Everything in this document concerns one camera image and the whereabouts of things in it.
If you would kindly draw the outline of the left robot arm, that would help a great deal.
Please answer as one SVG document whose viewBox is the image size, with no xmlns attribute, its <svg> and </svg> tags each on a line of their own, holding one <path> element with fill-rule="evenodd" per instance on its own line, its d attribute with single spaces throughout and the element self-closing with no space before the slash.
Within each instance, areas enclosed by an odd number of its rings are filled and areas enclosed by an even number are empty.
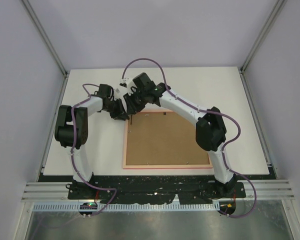
<svg viewBox="0 0 300 240">
<path fill-rule="evenodd" d="M 87 86 L 98 88 L 93 94 Z M 102 111 L 109 113 L 113 120 L 126 121 L 129 119 L 122 100 L 107 84 L 95 85 L 85 83 L 82 85 L 87 93 L 87 99 L 73 105 L 61 105 L 58 109 L 55 123 L 54 138 L 64 147 L 70 158 L 73 181 L 70 190 L 79 190 L 86 199 L 92 199 L 97 191 L 114 191 L 115 188 L 102 188 L 95 185 L 94 173 L 86 152 L 86 142 L 89 135 L 88 118 Z"/>
</svg>

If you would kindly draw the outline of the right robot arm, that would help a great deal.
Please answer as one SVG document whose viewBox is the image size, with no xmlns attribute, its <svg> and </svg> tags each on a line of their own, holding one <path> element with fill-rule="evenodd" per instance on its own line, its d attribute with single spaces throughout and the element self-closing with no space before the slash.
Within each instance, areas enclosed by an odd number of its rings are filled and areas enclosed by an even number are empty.
<svg viewBox="0 0 300 240">
<path fill-rule="evenodd" d="M 127 89 L 123 98 L 128 115 L 135 115 L 147 104 L 153 104 L 171 110 L 192 123 L 195 141 L 208 153 L 212 163 L 215 191 L 221 197 L 228 197 L 234 192 L 238 177 L 230 171 L 228 156 L 222 150 L 227 129 L 218 108 L 207 109 L 187 102 L 165 83 L 156 85 L 144 72 L 133 79 L 122 78 L 119 85 Z"/>
</svg>

